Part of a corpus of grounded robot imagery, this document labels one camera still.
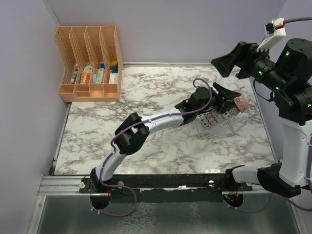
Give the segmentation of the green leaf pattern bowl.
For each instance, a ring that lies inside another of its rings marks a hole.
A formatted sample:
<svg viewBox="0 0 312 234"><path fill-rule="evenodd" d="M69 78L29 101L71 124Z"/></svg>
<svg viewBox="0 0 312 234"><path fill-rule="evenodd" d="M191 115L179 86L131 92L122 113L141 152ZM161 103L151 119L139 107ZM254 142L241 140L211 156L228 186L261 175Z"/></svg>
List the green leaf pattern bowl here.
<svg viewBox="0 0 312 234"><path fill-rule="evenodd" d="M240 110L241 113L244 113L249 108L249 102L245 98L243 92L241 89L234 90L236 93L240 93L240 96L234 98L234 102L237 106L237 108Z"/></svg>

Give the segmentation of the brown tile pattern bowl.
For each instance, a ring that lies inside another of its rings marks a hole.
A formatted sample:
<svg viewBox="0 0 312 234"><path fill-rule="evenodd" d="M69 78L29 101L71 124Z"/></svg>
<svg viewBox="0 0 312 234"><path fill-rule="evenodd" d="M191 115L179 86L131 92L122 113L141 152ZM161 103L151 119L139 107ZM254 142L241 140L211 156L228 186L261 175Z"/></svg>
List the brown tile pattern bowl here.
<svg viewBox="0 0 312 234"><path fill-rule="evenodd" d="M232 107L230 110L229 110L229 113L232 115L232 116L237 116L241 113L240 109L235 105L234 107Z"/></svg>

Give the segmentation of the blue triangle pattern bowl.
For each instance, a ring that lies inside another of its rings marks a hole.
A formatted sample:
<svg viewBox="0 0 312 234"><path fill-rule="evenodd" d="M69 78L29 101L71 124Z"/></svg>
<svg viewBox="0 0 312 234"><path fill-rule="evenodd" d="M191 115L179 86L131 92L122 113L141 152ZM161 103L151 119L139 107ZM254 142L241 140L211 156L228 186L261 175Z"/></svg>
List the blue triangle pattern bowl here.
<svg viewBox="0 0 312 234"><path fill-rule="evenodd" d="M219 123L222 123L225 120L225 118L219 112L213 112L213 115Z"/></svg>

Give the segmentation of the red geometric pattern bowl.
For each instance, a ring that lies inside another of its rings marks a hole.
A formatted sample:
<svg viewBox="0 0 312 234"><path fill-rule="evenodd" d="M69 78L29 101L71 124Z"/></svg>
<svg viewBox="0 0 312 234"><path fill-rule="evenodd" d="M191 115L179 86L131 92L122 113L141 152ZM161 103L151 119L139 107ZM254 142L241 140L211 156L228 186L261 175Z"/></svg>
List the red geometric pattern bowl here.
<svg viewBox="0 0 312 234"><path fill-rule="evenodd" d="M217 119L214 117L214 115L212 113L207 113L206 117L207 117L207 119L208 119L208 121L210 122L211 125L218 124Z"/></svg>

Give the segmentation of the blue floral pattern bowl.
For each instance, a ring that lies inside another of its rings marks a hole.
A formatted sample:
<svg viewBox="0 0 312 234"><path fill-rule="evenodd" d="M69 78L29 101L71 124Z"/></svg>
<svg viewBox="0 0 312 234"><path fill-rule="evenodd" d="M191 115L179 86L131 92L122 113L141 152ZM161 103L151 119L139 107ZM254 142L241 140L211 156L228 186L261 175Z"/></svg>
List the blue floral pattern bowl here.
<svg viewBox="0 0 312 234"><path fill-rule="evenodd" d="M205 115L198 116L198 120L199 120L199 123L203 129L210 129L211 128L212 125Z"/></svg>

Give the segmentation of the red circle pattern bowl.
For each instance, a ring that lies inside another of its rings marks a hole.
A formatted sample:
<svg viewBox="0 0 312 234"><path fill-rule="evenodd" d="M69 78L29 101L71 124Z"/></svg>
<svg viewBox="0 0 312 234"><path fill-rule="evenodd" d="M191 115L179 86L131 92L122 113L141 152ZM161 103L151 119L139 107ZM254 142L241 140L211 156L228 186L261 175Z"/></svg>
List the red circle pattern bowl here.
<svg viewBox="0 0 312 234"><path fill-rule="evenodd" d="M222 113L222 116L226 119L226 120L229 120L232 118L232 114L229 112L229 111L226 111L224 113Z"/></svg>

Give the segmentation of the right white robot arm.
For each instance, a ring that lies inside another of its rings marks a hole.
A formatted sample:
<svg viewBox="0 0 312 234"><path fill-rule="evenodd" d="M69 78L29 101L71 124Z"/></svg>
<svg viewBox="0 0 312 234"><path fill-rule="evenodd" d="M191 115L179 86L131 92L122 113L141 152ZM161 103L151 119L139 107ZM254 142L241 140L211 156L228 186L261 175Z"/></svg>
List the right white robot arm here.
<svg viewBox="0 0 312 234"><path fill-rule="evenodd" d="M234 191L242 183L251 183L287 198L299 195L311 181L312 87L308 81L312 76L312 43L290 39L273 62L268 52L258 51L257 44L241 41L211 63L224 78L237 66L237 78L253 77L267 87L283 125L282 161L262 168L230 168L224 178L225 187Z"/></svg>

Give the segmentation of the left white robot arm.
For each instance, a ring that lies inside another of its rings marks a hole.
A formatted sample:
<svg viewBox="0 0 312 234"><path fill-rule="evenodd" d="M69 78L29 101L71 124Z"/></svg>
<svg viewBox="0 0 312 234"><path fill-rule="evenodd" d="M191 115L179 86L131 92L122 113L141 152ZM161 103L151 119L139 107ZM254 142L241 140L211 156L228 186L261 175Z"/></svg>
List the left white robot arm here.
<svg viewBox="0 0 312 234"><path fill-rule="evenodd" d="M164 113L150 116L130 114L115 130L109 155L90 172L91 187L99 193L105 191L117 167L127 156L139 151L150 134L189 124L198 115L212 109L226 112L236 105L234 100L240 96L240 92L231 91L215 82L212 87L196 87L188 99Z"/></svg>

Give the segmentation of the orange plastic desk organizer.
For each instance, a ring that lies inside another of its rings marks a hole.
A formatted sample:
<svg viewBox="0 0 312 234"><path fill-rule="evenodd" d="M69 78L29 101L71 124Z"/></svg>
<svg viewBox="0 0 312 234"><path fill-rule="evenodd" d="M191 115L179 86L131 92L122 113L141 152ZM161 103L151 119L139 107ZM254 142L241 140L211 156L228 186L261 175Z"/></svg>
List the orange plastic desk organizer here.
<svg viewBox="0 0 312 234"><path fill-rule="evenodd" d="M64 75L64 102L120 100L123 58L116 26L59 26L55 32Z"/></svg>

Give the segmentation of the items in organizer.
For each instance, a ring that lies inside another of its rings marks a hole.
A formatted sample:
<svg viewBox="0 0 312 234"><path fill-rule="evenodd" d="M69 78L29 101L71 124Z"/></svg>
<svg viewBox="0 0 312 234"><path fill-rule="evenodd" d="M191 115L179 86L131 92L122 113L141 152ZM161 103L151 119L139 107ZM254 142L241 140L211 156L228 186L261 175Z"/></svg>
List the items in organizer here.
<svg viewBox="0 0 312 234"><path fill-rule="evenodd" d="M118 62L116 60L113 60L110 63L110 68L109 68L112 73L118 73ZM96 69L96 71L92 74L92 66L89 63L84 69L82 70L80 74L80 83L82 84L89 84L90 81L92 80L92 83L94 84L101 84L104 80L104 72L105 72L105 64L100 63L99 68ZM76 79L78 77L78 65L76 64L74 72L72 74L72 78L70 80L71 84L76 83Z"/></svg>

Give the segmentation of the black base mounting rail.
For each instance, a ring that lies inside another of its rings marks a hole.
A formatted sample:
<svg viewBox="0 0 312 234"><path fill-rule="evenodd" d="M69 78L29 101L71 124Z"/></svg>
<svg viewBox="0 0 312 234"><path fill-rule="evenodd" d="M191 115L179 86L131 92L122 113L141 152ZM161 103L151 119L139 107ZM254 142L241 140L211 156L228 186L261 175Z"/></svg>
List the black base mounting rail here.
<svg viewBox="0 0 312 234"><path fill-rule="evenodd" d="M223 194L250 192L246 183L231 185L226 174L117 174L104 185L93 174L47 176L54 195L88 196L99 203L222 202Z"/></svg>

